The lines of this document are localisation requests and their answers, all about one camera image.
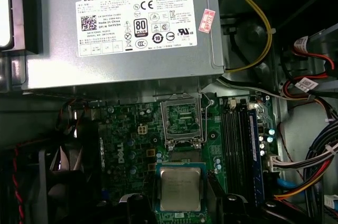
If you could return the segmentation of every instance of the white connector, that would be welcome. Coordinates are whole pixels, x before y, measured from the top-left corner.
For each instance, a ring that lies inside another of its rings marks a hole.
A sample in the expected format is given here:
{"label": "white connector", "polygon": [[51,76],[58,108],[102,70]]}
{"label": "white connector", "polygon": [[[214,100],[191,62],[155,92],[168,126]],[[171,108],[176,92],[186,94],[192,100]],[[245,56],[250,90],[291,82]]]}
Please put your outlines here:
{"label": "white connector", "polygon": [[266,155],[266,159],[266,167],[269,172],[281,172],[281,168],[274,166],[274,162],[279,161],[279,155],[269,153]]}
{"label": "white connector", "polygon": [[0,0],[0,50],[6,50],[13,43],[11,0]]}

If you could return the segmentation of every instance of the red sticker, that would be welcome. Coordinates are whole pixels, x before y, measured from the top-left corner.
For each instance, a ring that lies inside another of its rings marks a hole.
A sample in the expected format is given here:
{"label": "red sticker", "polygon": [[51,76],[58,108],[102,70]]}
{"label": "red sticker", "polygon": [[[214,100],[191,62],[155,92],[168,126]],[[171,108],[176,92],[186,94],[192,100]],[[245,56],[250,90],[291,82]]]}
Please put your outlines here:
{"label": "red sticker", "polygon": [[199,27],[199,31],[210,33],[211,30],[211,24],[213,21],[213,18],[215,17],[216,12],[213,10],[206,9],[204,10],[204,14],[202,17],[202,21]]}

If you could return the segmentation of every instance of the cpu socket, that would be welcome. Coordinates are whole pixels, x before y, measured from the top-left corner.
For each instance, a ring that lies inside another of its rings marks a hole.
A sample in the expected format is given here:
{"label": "cpu socket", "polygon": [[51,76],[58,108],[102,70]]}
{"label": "cpu socket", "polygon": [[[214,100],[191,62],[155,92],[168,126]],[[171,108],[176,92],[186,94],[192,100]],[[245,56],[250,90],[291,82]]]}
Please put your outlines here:
{"label": "cpu socket", "polygon": [[188,94],[173,95],[161,103],[165,145],[172,151],[177,143],[202,147],[201,99]]}

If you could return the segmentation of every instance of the ce mark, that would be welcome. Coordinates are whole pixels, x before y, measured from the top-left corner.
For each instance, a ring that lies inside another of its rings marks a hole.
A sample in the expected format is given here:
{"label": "ce mark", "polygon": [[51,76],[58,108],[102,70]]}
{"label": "ce mark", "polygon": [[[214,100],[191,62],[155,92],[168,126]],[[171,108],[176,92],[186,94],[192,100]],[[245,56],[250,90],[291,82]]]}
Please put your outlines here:
{"label": "ce mark", "polygon": [[[147,8],[145,8],[144,7],[144,4],[146,4],[147,2],[146,1],[142,1],[142,3],[141,3],[141,8],[143,9],[143,10],[146,10]],[[149,1],[148,2],[148,7],[150,8],[150,9],[154,9],[153,8],[153,1]]]}

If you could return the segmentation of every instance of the power connector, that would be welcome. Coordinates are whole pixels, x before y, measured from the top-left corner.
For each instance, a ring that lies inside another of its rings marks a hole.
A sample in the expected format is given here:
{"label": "power connector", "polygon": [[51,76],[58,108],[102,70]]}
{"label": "power connector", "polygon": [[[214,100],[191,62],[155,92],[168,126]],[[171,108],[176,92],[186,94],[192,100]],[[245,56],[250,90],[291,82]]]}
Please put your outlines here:
{"label": "power connector", "polygon": [[282,169],[279,167],[274,166],[275,161],[279,161],[279,155],[269,153],[266,155],[266,168],[269,172],[275,173],[275,172],[281,172]]}

